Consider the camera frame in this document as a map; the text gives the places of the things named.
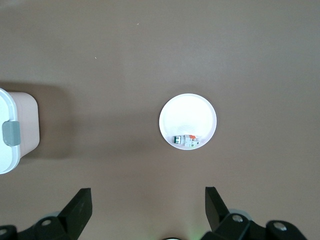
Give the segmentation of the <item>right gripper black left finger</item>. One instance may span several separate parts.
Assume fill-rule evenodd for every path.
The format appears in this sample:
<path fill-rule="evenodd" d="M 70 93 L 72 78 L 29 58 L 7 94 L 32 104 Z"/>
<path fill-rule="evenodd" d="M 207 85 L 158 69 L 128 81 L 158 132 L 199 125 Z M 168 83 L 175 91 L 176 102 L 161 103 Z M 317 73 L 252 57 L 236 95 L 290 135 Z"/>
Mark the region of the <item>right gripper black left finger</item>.
<path fill-rule="evenodd" d="M 57 216 L 47 216 L 32 227 L 35 240 L 78 240 L 92 213 L 91 189 L 82 188 Z"/>

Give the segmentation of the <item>small green-capped clear item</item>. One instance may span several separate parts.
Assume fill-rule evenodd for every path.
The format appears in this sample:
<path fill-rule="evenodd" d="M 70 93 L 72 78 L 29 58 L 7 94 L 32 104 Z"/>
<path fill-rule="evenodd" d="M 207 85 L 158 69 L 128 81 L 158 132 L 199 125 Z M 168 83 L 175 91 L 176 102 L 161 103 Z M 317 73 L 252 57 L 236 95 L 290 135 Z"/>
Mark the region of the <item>small green-capped clear item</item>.
<path fill-rule="evenodd" d="M 173 143 L 183 147 L 193 148 L 200 144 L 200 140 L 191 134 L 175 135 L 173 137 Z"/>

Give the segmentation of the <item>white lidded storage box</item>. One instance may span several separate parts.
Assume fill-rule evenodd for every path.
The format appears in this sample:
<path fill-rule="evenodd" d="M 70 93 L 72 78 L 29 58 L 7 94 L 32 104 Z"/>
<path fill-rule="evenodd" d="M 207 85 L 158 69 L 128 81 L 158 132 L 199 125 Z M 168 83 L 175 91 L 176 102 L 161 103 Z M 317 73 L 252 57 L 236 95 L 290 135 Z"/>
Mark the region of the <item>white lidded storage box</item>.
<path fill-rule="evenodd" d="M 8 146 L 3 140 L 2 125 L 7 121 L 20 124 L 20 145 Z M 10 92 L 0 88 L 0 175 L 15 169 L 21 158 L 40 143 L 38 103 L 25 92 Z"/>

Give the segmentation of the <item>pink round plate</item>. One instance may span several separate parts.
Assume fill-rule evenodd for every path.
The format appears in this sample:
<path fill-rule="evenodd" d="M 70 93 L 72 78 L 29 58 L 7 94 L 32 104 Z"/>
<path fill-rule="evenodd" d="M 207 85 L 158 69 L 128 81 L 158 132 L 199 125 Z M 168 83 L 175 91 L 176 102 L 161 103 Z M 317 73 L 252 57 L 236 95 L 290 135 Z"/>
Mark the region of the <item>pink round plate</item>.
<path fill-rule="evenodd" d="M 203 147 L 215 134 L 217 114 L 212 104 L 194 93 L 184 93 L 170 99 L 159 115 L 159 130 L 164 140 L 172 147 L 191 151 Z M 200 140 L 196 147 L 173 143 L 174 136 L 194 135 Z"/>

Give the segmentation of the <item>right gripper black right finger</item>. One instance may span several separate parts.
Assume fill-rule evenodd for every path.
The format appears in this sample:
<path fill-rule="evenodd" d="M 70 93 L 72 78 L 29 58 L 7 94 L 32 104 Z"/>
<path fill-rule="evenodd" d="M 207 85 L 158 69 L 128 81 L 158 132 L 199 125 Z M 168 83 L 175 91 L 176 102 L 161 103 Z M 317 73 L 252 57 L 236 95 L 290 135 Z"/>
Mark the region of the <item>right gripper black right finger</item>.
<path fill-rule="evenodd" d="M 215 187 L 205 188 L 205 214 L 211 231 L 203 240 L 246 240 L 250 221 L 238 212 L 231 213 Z"/>

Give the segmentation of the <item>grey box latch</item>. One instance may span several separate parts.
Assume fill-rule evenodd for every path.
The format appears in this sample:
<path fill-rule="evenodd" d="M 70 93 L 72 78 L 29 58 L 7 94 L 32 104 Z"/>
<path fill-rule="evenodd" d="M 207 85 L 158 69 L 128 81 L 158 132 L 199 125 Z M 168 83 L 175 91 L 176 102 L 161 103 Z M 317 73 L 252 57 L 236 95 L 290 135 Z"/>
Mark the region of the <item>grey box latch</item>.
<path fill-rule="evenodd" d="M 15 147 L 21 144 L 20 123 L 18 121 L 5 121 L 2 124 L 3 141 L 7 146 Z"/>

